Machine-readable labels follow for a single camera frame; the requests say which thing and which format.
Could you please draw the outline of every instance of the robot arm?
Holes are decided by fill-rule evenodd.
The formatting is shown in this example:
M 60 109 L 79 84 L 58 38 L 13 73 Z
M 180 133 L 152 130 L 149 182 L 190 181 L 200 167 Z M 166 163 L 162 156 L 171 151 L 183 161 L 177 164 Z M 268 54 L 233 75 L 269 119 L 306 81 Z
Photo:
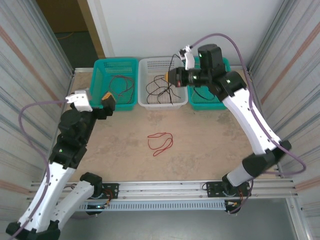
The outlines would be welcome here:
M 17 239 L 57 240 L 61 229 L 80 204 L 89 197 L 99 197 L 102 194 L 102 178 L 87 172 L 81 176 L 74 190 L 57 204 L 66 183 L 87 151 L 86 146 L 96 120 L 112 116 L 115 110 L 116 102 L 111 94 L 101 101 L 103 108 L 94 109 L 89 104 L 89 96 L 88 90 L 84 89 L 66 97 L 72 109 L 65 111 L 60 118 L 58 128 L 61 133 L 49 157 L 50 182 L 46 194 L 41 199 L 47 184 L 47 175 L 23 216 L 18 222 L 8 225 L 6 232 L 9 235 L 15 234 L 20 226 L 28 221 L 16 236 Z M 39 203 L 33 217 L 29 219 L 32 210 Z
M 190 52 L 184 48 L 179 54 L 183 54 L 188 62 L 188 58 L 193 58 L 190 56 Z M 242 183 L 258 177 L 277 164 L 285 153 L 268 139 L 254 119 L 249 108 L 247 85 L 237 72 L 226 72 L 220 47 L 215 44 L 201 46 L 198 48 L 198 55 L 200 69 L 174 68 L 165 75 L 165 79 L 176 87 L 207 86 L 209 91 L 232 112 L 248 137 L 253 154 L 246 157 L 235 170 L 222 178 L 225 192 L 230 193 Z M 281 141 L 270 129 L 259 111 L 255 112 L 273 140 L 289 150 L 291 144 L 288 141 Z

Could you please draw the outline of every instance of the red cable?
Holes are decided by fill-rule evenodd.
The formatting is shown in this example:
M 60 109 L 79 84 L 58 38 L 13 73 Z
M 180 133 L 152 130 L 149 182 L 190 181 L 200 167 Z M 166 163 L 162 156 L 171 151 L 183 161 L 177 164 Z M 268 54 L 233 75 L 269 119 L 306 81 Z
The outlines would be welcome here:
M 164 135 L 170 135 L 169 138 L 167 138 L 164 143 L 160 146 L 160 147 L 156 147 L 156 148 L 152 148 L 149 144 L 149 139 L 157 139 L 157 138 L 161 138 L 162 136 Z M 163 146 L 166 145 L 167 141 L 170 140 L 169 144 L 164 147 L 163 149 L 161 149 Z M 148 146 L 151 150 L 156 150 L 154 153 L 153 153 L 153 156 L 156 157 L 158 156 L 159 154 L 163 153 L 165 150 L 169 149 L 172 147 L 172 145 L 174 144 L 174 137 L 173 135 L 170 133 L 170 132 L 158 132 L 158 133 L 155 133 L 155 134 L 152 134 L 152 135 L 149 135 L 148 136 Z

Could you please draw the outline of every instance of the black cable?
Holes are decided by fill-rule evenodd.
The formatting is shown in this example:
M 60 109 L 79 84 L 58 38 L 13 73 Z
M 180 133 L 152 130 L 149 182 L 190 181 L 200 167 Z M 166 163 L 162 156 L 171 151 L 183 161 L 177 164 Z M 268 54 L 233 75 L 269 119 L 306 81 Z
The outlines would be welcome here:
M 206 98 L 204 96 L 202 96 L 200 93 L 198 93 L 198 91 L 196 90 L 196 87 L 193 87 L 193 91 L 195 92 L 195 94 L 197 94 L 200 98 L 204 99 L 204 100 L 207 100 L 207 101 L 212 101 L 215 99 L 215 96 L 213 96 L 212 99 L 209 99 L 209 98 Z
M 129 103 L 131 102 L 132 97 L 133 97 L 134 92 L 135 92 L 135 82 L 134 82 L 134 80 L 133 80 L 131 77 L 123 76 L 123 75 L 112 75 L 111 77 L 113 77 L 113 78 L 112 78 L 112 79 L 110 80 L 110 82 L 109 82 L 108 91 L 111 92 L 111 93 L 112 93 L 113 95 L 115 95 L 115 96 L 117 95 L 117 99 L 116 99 L 115 103 L 117 104 L 119 98 L 120 98 L 120 97 L 123 97 L 122 94 L 124 94 L 124 93 L 126 93 L 126 92 L 128 92 L 128 91 L 130 91 L 130 90 L 132 89 L 132 92 L 131 92 L 131 95 L 130 95 L 130 99 L 129 99 L 129 101 L 126 103 L 126 104 L 129 104 Z M 123 90 L 123 91 L 120 92 L 120 93 L 116 93 L 115 91 L 113 91 L 113 90 L 111 89 L 111 84 L 112 84 L 112 82 L 113 82 L 115 79 L 124 79 L 124 81 L 125 81 L 125 90 Z
M 207 183 L 205 182 L 203 185 L 202 185 L 202 190 L 204 190 L 204 191 L 208 191 L 208 190 L 210 190 L 210 189 L 213 189 L 212 187 L 211 188 L 206 188 L 206 189 L 204 189 L 204 186 L 206 185 Z
M 179 58 L 179 56 L 178 56 L 177 54 L 173 54 L 173 55 L 172 55 L 171 61 L 170 61 L 170 64 L 169 64 L 169 70 L 168 70 L 168 71 L 170 71 L 170 69 L 171 69 L 172 62 L 173 62 L 175 56 L 176 56 L 177 58 Z M 167 86 L 160 86 L 160 85 L 157 83 L 157 81 L 159 81 L 159 80 L 162 80 L 162 81 L 164 81 L 165 83 L 167 83 Z M 151 85 L 151 84 L 156 84 L 158 88 L 155 89 L 155 90 L 152 91 L 152 92 L 149 92 L 149 91 L 148 91 L 148 86 Z M 148 83 L 148 84 L 145 86 L 145 90 L 146 90 L 146 92 L 148 93 L 148 96 L 146 97 L 146 102 L 147 102 L 148 104 L 150 104 L 150 103 L 149 103 L 149 100 L 148 100 L 149 97 L 150 97 L 150 96 L 157 96 L 157 101 L 158 101 L 159 104 L 161 104 L 161 102 L 160 102 L 160 100 L 159 100 L 159 97 L 161 97 L 161 96 L 162 96 L 163 94 L 165 94 L 165 93 L 168 93 L 168 94 L 169 94 L 169 97 L 170 97 L 170 103 L 173 104 L 171 94 L 173 94 L 174 96 L 176 96 L 176 97 L 178 97 L 178 98 L 181 98 L 181 97 L 179 97 L 178 95 L 176 95 L 176 94 L 174 93 L 174 91 L 171 89 L 171 86 L 172 86 L 172 84 L 170 84 L 169 82 L 167 82 L 167 81 L 165 80 L 165 76 L 164 76 L 164 75 L 157 75 L 157 76 L 155 76 L 154 79 L 153 79 L 153 81 L 150 82 L 150 83 Z M 158 91 L 159 89 L 162 89 L 162 88 L 164 88 L 163 91 L 161 91 L 161 92 L 159 92 L 159 93 L 155 93 L 156 91 Z

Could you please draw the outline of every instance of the mounting plate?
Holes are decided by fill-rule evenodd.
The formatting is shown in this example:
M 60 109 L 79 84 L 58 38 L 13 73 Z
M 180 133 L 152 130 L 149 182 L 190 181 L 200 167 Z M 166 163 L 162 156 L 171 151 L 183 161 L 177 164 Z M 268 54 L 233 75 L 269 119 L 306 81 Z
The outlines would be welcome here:
M 234 197 L 235 199 L 238 199 L 240 198 L 240 192 L 242 192 L 243 197 L 246 197 L 248 196 L 248 191 L 250 189 L 248 182 L 242 183 L 229 194 L 225 193 L 222 181 L 208 181 L 205 183 L 205 186 L 208 198 Z
M 99 197 L 90 197 L 89 199 L 109 199 L 110 193 L 105 192 L 104 190 L 110 190 L 112 192 L 111 199 L 117 199 L 119 194 L 119 183 L 102 183 L 102 194 Z

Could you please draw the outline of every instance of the green plastic basket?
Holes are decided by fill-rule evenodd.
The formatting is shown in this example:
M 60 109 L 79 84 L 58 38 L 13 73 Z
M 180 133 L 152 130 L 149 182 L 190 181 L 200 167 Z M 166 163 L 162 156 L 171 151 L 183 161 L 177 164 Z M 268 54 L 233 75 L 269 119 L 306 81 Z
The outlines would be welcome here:
M 195 68 L 199 68 L 199 57 L 195 57 Z M 230 64 L 228 59 L 223 58 L 223 63 L 225 64 L 225 70 L 229 72 L 230 69 Z M 195 91 L 193 86 L 188 86 L 188 99 L 189 102 L 194 110 L 224 110 L 226 109 L 226 106 L 219 101 L 219 99 L 212 95 L 211 92 L 209 92 L 209 89 L 207 86 L 201 86 L 201 87 L 196 87 L 195 90 L 200 97 Z
M 90 86 L 91 107 L 102 109 L 101 98 L 106 92 L 111 92 L 116 101 L 116 111 L 131 111 L 138 99 L 138 64 L 138 60 L 131 57 L 95 61 Z M 114 78 L 118 75 L 131 78 L 133 83 L 125 78 Z

